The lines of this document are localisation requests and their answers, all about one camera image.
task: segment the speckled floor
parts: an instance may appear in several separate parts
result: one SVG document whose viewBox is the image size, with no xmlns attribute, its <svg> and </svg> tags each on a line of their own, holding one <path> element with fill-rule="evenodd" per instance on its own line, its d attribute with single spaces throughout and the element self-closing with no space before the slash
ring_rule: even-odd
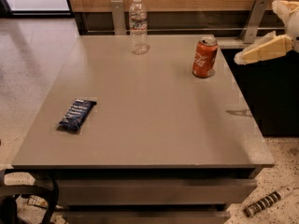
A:
<svg viewBox="0 0 299 224">
<path fill-rule="evenodd" d="M 77 37 L 73 19 L 0 19 L 0 169 L 12 162 Z M 245 206 L 281 186 L 299 188 L 299 138 L 265 141 L 277 164 L 257 176 L 258 188 L 243 203 L 231 205 L 227 224 L 299 223 L 299 189 L 252 218 L 243 213 Z M 6 181 L 31 183 L 33 178 L 10 175 Z M 18 204 L 20 217 L 29 223 L 40 221 L 43 210 L 23 199 Z M 52 221 L 64 223 L 59 213 Z"/>
</svg>

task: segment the red soda can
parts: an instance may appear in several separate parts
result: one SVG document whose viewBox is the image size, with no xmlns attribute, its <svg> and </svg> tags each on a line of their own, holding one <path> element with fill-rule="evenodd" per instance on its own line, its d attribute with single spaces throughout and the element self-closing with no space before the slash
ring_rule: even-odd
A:
<svg viewBox="0 0 299 224">
<path fill-rule="evenodd" d="M 200 38 L 195 52 L 193 74 L 196 77 L 206 78 L 211 76 L 216 59 L 218 44 L 214 37 Z"/>
</svg>

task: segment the metal bracket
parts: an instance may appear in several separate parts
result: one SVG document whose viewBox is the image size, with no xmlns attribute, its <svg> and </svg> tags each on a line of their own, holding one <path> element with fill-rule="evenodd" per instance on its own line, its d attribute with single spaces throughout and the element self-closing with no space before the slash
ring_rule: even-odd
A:
<svg viewBox="0 0 299 224">
<path fill-rule="evenodd" d="M 111 8 L 115 35 L 127 35 L 125 28 L 123 1 L 112 0 Z"/>
<path fill-rule="evenodd" d="M 253 43 L 255 41 L 255 37 L 258 33 L 258 29 L 268 3 L 269 0 L 255 0 L 248 22 L 240 36 L 244 43 Z"/>
</svg>

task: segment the small packet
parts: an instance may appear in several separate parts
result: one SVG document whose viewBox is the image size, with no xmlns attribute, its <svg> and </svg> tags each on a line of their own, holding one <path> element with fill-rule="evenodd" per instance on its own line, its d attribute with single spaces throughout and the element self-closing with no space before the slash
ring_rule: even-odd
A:
<svg viewBox="0 0 299 224">
<path fill-rule="evenodd" d="M 95 101 L 76 99 L 59 124 L 67 130 L 78 131 L 94 105 Z"/>
</svg>

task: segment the clear bottle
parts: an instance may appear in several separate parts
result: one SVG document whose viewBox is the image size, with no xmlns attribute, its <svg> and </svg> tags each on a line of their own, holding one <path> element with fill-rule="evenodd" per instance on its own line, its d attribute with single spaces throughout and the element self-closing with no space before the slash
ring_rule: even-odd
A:
<svg viewBox="0 0 299 224">
<path fill-rule="evenodd" d="M 132 53 L 144 54 L 148 52 L 148 14 L 142 0 L 133 0 L 129 10 L 130 36 Z"/>
</svg>

